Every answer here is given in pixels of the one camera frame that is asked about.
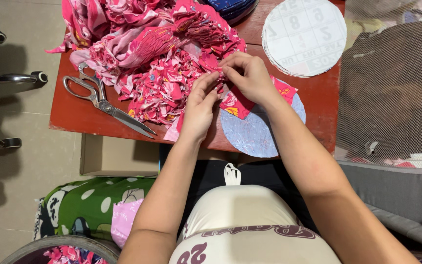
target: hand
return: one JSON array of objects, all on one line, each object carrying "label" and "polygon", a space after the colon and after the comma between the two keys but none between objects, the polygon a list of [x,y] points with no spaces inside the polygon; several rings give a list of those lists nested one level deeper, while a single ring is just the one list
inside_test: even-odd
[{"label": "hand", "polygon": [[[222,67],[224,75],[249,100],[265,107],[266,104],[271,104],[275,96],[279,96],[263,60],[259,57],[237,51],[223,59],[219,66]],[[234,68],[242,68],[243,76]]]},{"label": "hand", "polygon": [[197,141],[199,144],[206,138],[212,122],[212,107],[221,98],[216,90],[212,90],[218,78],[219,72],[215,71],[212,74],[203,74],[193,83],[185,105],[185,117],[179,138]]}]

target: cardboard box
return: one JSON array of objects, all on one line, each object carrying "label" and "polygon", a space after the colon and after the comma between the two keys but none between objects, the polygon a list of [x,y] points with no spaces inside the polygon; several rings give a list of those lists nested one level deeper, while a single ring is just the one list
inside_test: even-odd
[{"label": "cardboard box", "polygon": [[158,171],[159,143],[82,135],[82,176],[151,177]]}]

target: silver scissors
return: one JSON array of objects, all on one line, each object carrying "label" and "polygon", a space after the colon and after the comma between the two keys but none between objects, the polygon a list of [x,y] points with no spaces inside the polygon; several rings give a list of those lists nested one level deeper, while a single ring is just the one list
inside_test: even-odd
[{"label": "silver scissors", "polygon": [[[147,127],[145,124],[139,122],[138,120],[132,118],[127,113],[121,111],[120,109],[114,107],[111,105],[106,97],[105,97],[105,89],[104,89],[104,83],[102,80],[97,78],[94,74],[94,76],[89,76],[84,73],[84,68],[88,67],[87,63],[81,63],[79,64],[79,78],[73,77],[73,76],[64,76],[63,77],[63,85],[66,88],[66,90],[74,95],[77,98],[86,99],[92,102],[92,104],[95,106],[95,108],[101,110],[104,113],[109,114],[112,117],[115,117],[118,121],[121,123],[124,123],[125,125],[129,126],[130,128],[138,131],[139,133],[145,135],[146,137],[153,138],[151,135],[149,135],[147,132],[152,133],[156,135],[156,133],[151,130],[149,127]],[[80,86],[88,89],[91,91],[91,95],[89,96],[80,96],[79,94],[74,93],[67,83],[68,80],[71,80]],[[98,87],[98,91],[96,88],[94,88],[92,85],[86,83],[83,80],[89,80],[95,83]]]}]

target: scissor blade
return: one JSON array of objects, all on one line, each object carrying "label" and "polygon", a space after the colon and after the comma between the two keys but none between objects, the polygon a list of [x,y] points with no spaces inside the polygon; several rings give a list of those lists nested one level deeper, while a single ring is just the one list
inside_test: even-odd
[{"label": "scissor blade", "polygon": [[143,123],[139,122],[138,120],[130,117],[127,113],[125,113],[125,112],[123,112],[119,109],[116,109],[112,116],[115,117],[116,119],[118,119],[119,121],[121,121],[122,123],[124,123],[125,125],[131,127],[132,129],[138,131],[139,133],[141,133],[145,136],[152,138],[152,136],[150,136],[144,130],[156,135],[156,133],[153,130],[151,130],[149,127],[147,127],[145,124],[143,124]]}]

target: mesh fence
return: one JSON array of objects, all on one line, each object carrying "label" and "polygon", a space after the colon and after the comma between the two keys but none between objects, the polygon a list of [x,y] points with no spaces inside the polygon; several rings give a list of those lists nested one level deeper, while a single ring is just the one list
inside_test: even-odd
[{"label": "mesh fence", "polygon": [[335,158],[422,168],[422,0],[347,0]]}]

